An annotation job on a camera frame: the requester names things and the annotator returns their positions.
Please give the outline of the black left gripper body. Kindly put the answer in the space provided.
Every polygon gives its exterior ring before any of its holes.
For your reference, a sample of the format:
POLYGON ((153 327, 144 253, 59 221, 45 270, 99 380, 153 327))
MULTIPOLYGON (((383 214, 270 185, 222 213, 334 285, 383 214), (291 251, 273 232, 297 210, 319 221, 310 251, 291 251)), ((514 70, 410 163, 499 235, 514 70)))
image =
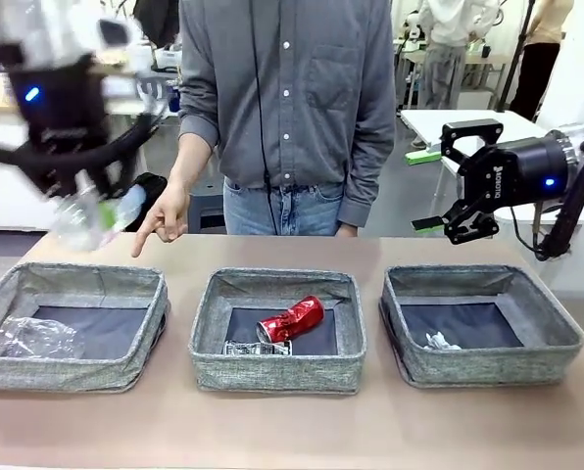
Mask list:
MULTIPOLYGON (((23 70, 9 73, 19 111, 27 122, 28 140, 24 152, 46 155, 45 169, 24 168, 23 173, 41 191, 47 175, 64 154, 102 147, 110 142, 110 129, 102 96, 102 74, 91 71, 93 61, 84 56, 56 69, 23 70)), ((70 167, 58 172, 76 173, 70 167)))

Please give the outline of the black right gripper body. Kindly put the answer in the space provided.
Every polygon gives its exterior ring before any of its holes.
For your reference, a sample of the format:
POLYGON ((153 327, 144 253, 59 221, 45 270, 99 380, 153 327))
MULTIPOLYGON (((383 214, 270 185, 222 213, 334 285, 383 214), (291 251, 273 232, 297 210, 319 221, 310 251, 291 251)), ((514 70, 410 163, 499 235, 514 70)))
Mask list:
POLYGON ((486 145, 462 163, 462 199, 499 209, 561 197, 568 163, 558 141, 530 137, 486 145))

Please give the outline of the person's right hand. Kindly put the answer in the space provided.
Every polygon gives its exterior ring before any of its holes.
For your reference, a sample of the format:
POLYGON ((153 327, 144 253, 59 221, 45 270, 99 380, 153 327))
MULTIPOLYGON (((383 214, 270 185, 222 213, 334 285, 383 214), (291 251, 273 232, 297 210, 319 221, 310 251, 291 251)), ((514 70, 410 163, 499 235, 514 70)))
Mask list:
POLYGON ((131 256, 138 258, 141 255, 151 235, 156 235, 163 243, 171 243, 183 235, 187 231, 189 201, 183 184, 170 180, 137 230, 131 256))

